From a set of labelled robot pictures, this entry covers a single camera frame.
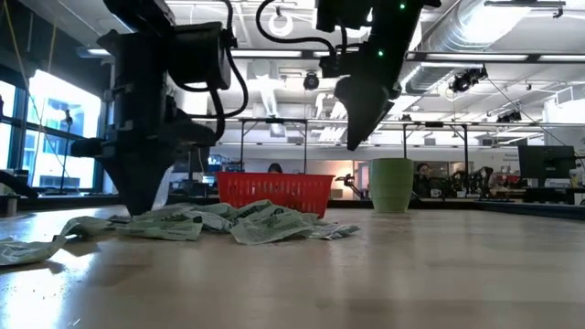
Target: table surface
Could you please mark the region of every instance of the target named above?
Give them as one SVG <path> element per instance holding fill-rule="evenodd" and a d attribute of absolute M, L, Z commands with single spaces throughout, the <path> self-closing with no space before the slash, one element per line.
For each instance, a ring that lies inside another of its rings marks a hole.
<path fill-rule="evenodd" d="M 49 241 L 81 215 L 0 220 Z M 116 236 L 66 245 L 49 261 L 0 271 L 2 328 L 582 328 L 585 226 L 478 211 L 378 215 L 336 241 L 248 247 L 230 235 L 173 242 Z"/>

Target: cable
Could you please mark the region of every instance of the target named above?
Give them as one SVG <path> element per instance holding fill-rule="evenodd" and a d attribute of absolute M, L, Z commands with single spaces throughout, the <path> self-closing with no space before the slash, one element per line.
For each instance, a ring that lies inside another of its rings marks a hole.
<path fill-rule="evenodd" d="M 56 22 L 56 18 L 53 18 L 53 35 L 51 37 L 51 45 L 48 51 L 48 64 L 47 64 L 47 73 L 51 74 L 51 67 L 53 65 L 53 51 L 54 51 L 54 47 L 55 47 L 55 39 L 57 38 L 57 22 Z M 38 131 L 37 131 L 37 147 L 35 148 L 35 156 L 33 157 L 33 169 L 31 170 L 31 175 L 30 175 L 30 184 L 33 184 L 33 181 L 35 180 L 35 172 L 37 171 L 37 157 L 38 157 L 38 147 L 40 146 L 40 130 L 41 130 L 41 126 L 43 124 L 43 118 L 45 117 L 45 105 L 46 103 L 43 102 L 43 108 L 40 111 L 40 117 L 38 117 L 37 114 L 37 119 L 38 119 Z"/>
<path fill-rule="evenodd" d="M 201 173 L 204 174 L 205 169 L 203 168 L 203 161 L 201 160 L 201 147 L 197 148 L 197 154 L 199 155 L 199 157 L 198 157 L 199 158 L 199 165 L 200 165 L 199 168 L 201 168 Z M 201 176 L 201 183 L 203 183 L 203 174 L 199 174 Z"/>
<path fill-rule="evenodd" d="M 491 81 L 489 78 L 487 78 L 488 81 L 490 81 L 490 83 L 494 86 L 494 88 L 496 88 L 501 94 L 502 96 L 504 96 L 512 105 L 514 105 L 514 107 L 522 114 L 524 114 L 524 116 L 526 116 L 532 123 L 534 123 L 536 125 L 536 127 L 540 128 L 540 130 L 542 130 L 543 133 L 549 135 L 550 137 L 552 137 L 553 139 L 555 139 L 557 142 L 559 142 L 561 145 L 563 146 L 567 146 L 565 143 L 563 143 L 559 138 L 557 138 L 557 136 L 555 136 L 554 134 L 552 134 L 551 132 L 549 132 L 545 127 L 541 126 L 540 123 L 538 123 L 538 121 L 532 119 L 531 116 L 529 116 L 526 112 L 522 111 L 522 109 L 520 109 L 519 106 L 517 106 L 512 100 L 510 100 L 510 98 L 498 87 L 495 85 L 495 83 L 493 81 Z M 573 151 L 573 153 L 579 158 L 580 155 Z M 585 168 L 585 163 L 583 163 L 583 159 L 579 159 L 579 161 L 581 162 L 581 165 L 583 166 L 583 168 Z"/>
<path fill-rule="evenodd" d="M 266 8 L 266 6 L 271 4 L 272 2 L 274 2 L 274 0 L 265 0 L 258 7 L 258 11 L 256 11 L 256 27 L 258 28 L 258 30 L 260 31 L 260 34 L 262 34 L 263 37 L 266 37 L 267 39 L 269 39 L 272 42 L 282 43 L 282 44 L 296 44 L 296 43 L 304 43 L 304 42 L 322 43 L 322 44 L 327 46 L 327 49 L 329 50 L 329 55 L 332 57 L 335 56 L 335 48 L 333 47 L 331 42 L 329 42 L 327 39 L 325 39 L 323 37 L 296 37 L 296 38 L 285 39 L 285 38 L 280 38 L 280 37 L 274 37 L 274 36 L 271 36 L 270 34 L 268 34 L 264 30 L 264 28 L 262 27 L 261 16 L 262 16 L 262 11 L 264 10 L 264 8 Z"/>
<path fill-rule="evenodd" d="M 33 104 L 33 109 L 35 110 L 35 114 L 39 118 L 37 104 L 35 102 L 35 98 L 32 97 L 32 95 L 30 94 L 30 88 L 28 86 L 28 79 L 27 79 L 27 75 L 25 73 L 25 66 L 23 64 L 22 57 L 20 57 L 20 51 L 18 50 L 18 43 L 16 42 L 16 33 L 15 33 L 14 26 L 12 25 L 12 18 L 10 16 L 10 10 L 8 9 L 8 0 L 4 0 L 4 10 L 6 13 L 6 21 L 8 23 L 8 29 L 10 31 L 10 36 L 12 38 L 12 45 L 15 48 L 15 54 L 16 54 L 16 59 L 18 61 L 18 67 L 20 68 L 20 74 L 22 74 L 22 79 L 23 79 L 23 82 L 25 83 L 25 88 L 27 89 L 28 98 L 30 98 L 30 100 Z M 38 125 L 38 132 L 39 133 L 46 132 L 45 126 L 43 126 L 42 123 L 43 122 L 39 122 L 39 125 Z M 45 140 L 49 142 L 46 133 L 45 133 Z M 59 156 L 57 155 L 57 150 L 55 149 L 53 144 L 48 143 L 48 146 L 50 147 L 51 151 L 53 152 L 53 154 L 57 158 L 57 161 L 59 162 L 61 167 L 64 167 L 63 163 L 61 162 L 61 159 L 59 159 Z M 67 169 L 65 170 L 65 174 L 67 175 L 67 177 L 70 177 L 69 173 L 67 172 Z"/>
<path fill-rule="evenodd" d="M 233 112 L 224 114 L 225 118 L 231 118 L 231 117 L 234 117 L 236 115 L 240 115 L 242 112 L 244 112 L 244 110 L 246 110 L 246 108 L 248 107 L 248 101 L 250 99 L 250 95 L 248 93 L 248 86 L 246 86 L 246 81 L 241 76 L 241 73 L 239 73 L 239 70 L 236 67 L 236 63 L 234 62 L 234 58 L 231 56 L 231 50 L 229 50 L 229 48 L 226 48 L 226 55 L 228 56 L 229 65 L 231 66 L 231 69 L 234 71 L 234 74 L 236 75 L 236 79 L 238 80 L 238 83 L 241 86 L 241 90 L 242 90 L 242 94 L 243 94 L 242 104 L 239 107 L 239 109 L 237 109 Z M 218 113 L 216 113 L 216 114 L 189 114 L 188 117 L 190 119 L 217 119 L 217 118 L 219 118 L 219 114 Z"/>
<path fill-rule="evenodd" d="M 226 6 L 228 7 L 228 26 L 227 26 L 227 30 L 228 30 L 229 34 L 231 35 L 232 20 L 233 20 L 233 16 L 234 16 L 233 7 L 231 6 L 231 2 L 229 0 L 222 0 L 222 2 L 224 4 L 226 4 Z M 237 109 L 237 110 L 235 110 L 233 112 L 230 112 L 230 113 L 227 113 L 227 114 L 222 112 L 221 114 L 219 114 L 219 112 L 217 112 L 218 106 L 214 102 L 214 105 L 216 106 L 216 114 L 189 114 L 188 117 L 190 119 L 219 119 L 219 118 L 222 117 L 225 120 L 225 118 L 230 118 L 230 117 L 234 117 L 236 115 L 241 114 L 248 107 L 248 101 L 249 101 L 249 98 L 250 98 L 250 95 L 248 93 L 248 86 L 246 86 L 246 81 L 241 76 L 241 73 L 239 73 L 238 67 L 236 66 L 236 62 L 234 61 L 234 58 L 231 55 L 231 49 L 230 49 L 230 46 L 229 45 L 226 47 L 226 56 L 228 57 L 229 66 L 234 71 L 234 74 L 236 75 L 236 79 L 238 80 L 238 83 L 241 86 L 241 90 L 242 90 L 242 94 L 243 94 L 243 100 L 242 100 L 241 106 L 239 107 L 239 109 Z M 191 92 L 201 92 L 201 91 L 204 91 L 204 89 L 197 89 L 197 88 L 193 88 L 193 87 L 187 87 L 185 85 L 178 85 L 178 87 L 181 88 L 181 89 L 187 90 L 187 91 L 191 91 Z M 205 91 L 211 92 L 212 90 L 210 90 L 207 87 L 207 88 L 205 88 Z"/>
<path fill-rule="evenodd" d="M 216 128 L 216 141 L 221 139 L 223 133 L 226 130 L 226 116 L 223 112 L 223 105 L 221 105 L 221 99 L 219 98 L 219 94 L 217 90 L 211 90 L 211 100 L 213 101 L 213 106 L 216 108 L 216 113 L 218 114 L 218 127 Z"/>
<path fill-rule="evenodd" d="M 339 27 L 341 27 L 341 55 L 347 52 L 347 28 L 341 19 L 338 20 Z"/>

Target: green cup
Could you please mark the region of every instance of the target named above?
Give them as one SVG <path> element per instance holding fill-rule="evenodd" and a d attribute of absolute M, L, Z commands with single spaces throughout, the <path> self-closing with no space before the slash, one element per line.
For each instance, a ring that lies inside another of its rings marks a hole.
<path fill-rule="evenodd" d="M 381 213 L 404 213 L 409 207 L 414 168 L 409 159 L 376 159 L 369 164 L 369 194 Z"/>

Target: light fixture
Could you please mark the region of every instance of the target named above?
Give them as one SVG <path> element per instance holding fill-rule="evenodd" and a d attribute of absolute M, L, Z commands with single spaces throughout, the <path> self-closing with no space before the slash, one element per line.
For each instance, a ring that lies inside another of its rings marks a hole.
<path fill-rule="evenodd" d="M 101 48 L 89 48 L 88 53 L 93 56 L 110 56 L 108 50 Z"/>
<path fill-rule="evenodd" d="M 300 58 L 302 51 L 297 50 L 231 50 L 234 58 Z"/>
<path fill-rule="evenodd" d="M 349 38 L 364 37 L 366 34 L 369 33 L 370 30 L 371 30 L 370 27 L 360 27 L 359 29 L 346 28 L 347 37 L 349 37 Z M 335 31 L 341 31 L 341 27 L 335 26 Z"/>
<path fill-rule="evenodd" d="M 284 23 L 283 27 L 276 26 L 276 19 L 279 17 L 284 17 L 284 19 L 286 19 L 286 23 Z M 293 31 L 293 18 L 288 13 L 281 13 L 280 15 L 274 14 L 268 21 L 268 28 L 276 37 L 286 37 Z"/>
<path fill-rule="evenodd" d="M 217 122 L 217 119 L 191 119 L 193 122 Z M 226 122 L 239 122 L 238 118 L 226 118 Z"/>
<path fill-rule="evenodd" d="M 467 68 L 480 69 L 484 66 L 482 63 L 457 63 L 457 62 L 421 62 L 420 65 L 424 68 Z"/>
<path fill-rule="evenodd" d="M 427 60 L 464 60 L 473 62 L 484 62 L 484 61 L 523 61 L 528 58 L 528 55 L 517 55 L 517 54 L 485 54 L 478 52 L 474 53 L 431 53 L 428 54 L 425 59 Z"/>
<path fill-rule="evenodd" d="M 414 68 L 414 70 L 411 73 L 409 73 L 409 75 L 407 75 L 406 77 L 404 77 L 404 79 L 400 81 L 400 85 L 402 87 L 406 86 L 410 79 L 412 79 L 419 72 L 420 68 L 421 66 L 417 66 L 416 68 Z"/>
<path fill-rule="evenodd" d="M 542 55 L 538 61 L 585 61 L 585 55 Z"/>
<path fill-rule="evenodd" d="M 392 109 L 390 109 L 390 113 L 400 114 L 406 109 L 408 109 L 410 106 L 414 105 L 417 101 L 420 101 L 420 96 L 402 95 L 395 99 L 394 101 L 392 101 L 394 102 L 394 106 L 392 106 Z"/>
<path fill-rule="evenodd" d="M 355 51 L 358 51 L 358 48 L 352 47 L 352 48 L 347 49 L 347 52 L 355 52 Z M 329 52 L 328 51 L 314 51 L 313 52 L 313 57 L 315 57 L 315 58 L 321 58 L 323 56 L 329 56 Z"/>
<path fill-rule="evenodd" d="M 464 73 L 455 75 L 455 79 L 449 84 L 449 89 L 453 93 L 466 92 L 485 78 L 487 78 L 485 67 L 481 69 L 466 69 Z"/>
<path fill-rule="evenodd" d="M 500 7 L 529 7 L 529 8 L 558 8 L 567 5 L 564 1 L 526 1 L 526 0 L 511 0 L 511 1 L 486 1 L 485 6 L 500 6 Z"/>

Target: red plastic basket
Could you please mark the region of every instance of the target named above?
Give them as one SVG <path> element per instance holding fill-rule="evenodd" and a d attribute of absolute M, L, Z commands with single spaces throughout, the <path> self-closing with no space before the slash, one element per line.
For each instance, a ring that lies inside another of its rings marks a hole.
<path fill-rule="evenodd" d="M 306 213 L 327 209 L 332 175 L 216 173 L 219 199 L 234 207 L 269 199 L 273 204 Z"/>

